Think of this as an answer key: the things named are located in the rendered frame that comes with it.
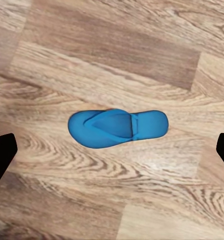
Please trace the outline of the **sandal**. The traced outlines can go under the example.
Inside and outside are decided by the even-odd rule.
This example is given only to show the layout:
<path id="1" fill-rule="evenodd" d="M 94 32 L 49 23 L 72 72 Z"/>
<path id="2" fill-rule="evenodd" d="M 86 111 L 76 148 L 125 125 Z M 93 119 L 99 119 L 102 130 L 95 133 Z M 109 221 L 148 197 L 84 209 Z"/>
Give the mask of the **sandal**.
<path id="1" fill-rule="evenodd" d="M 93 149 L 157 139 L 166 135 L 168 126 L 167 115 L 157 110 L 132 114 L 120 109 L 86 110 L 73 114 L 68 121 L 75 141 Z"/>

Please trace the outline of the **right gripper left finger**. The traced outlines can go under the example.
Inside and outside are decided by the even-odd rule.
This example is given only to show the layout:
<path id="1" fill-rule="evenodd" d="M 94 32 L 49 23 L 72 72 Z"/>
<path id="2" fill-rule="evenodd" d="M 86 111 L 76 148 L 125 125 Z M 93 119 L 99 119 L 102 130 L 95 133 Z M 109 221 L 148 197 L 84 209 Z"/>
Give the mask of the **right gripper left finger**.
<path id="1" fill-rule="evenodd" d="M 13 133 L 0 136 L 0 180 L 18 152 Z"/>

